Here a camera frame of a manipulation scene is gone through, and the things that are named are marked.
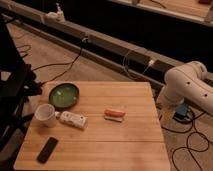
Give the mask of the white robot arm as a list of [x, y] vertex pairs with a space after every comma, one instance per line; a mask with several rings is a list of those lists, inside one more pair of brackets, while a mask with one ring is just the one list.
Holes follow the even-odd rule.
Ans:
[[207, 69], [199, 61], [169, 69], [157, 102], [164, 107], [176, 107], [188, 99], [213, 115], [213, 87], [204, 82], [206, 76]]

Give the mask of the blue robot base block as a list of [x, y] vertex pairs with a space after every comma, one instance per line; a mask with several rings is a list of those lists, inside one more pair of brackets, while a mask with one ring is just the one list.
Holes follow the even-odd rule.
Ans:
[[184, 119], [187, 116], [189, 107], [187, 104], [183, 103], [181, 104], [175, 112], [175, 117], [179, 119]]

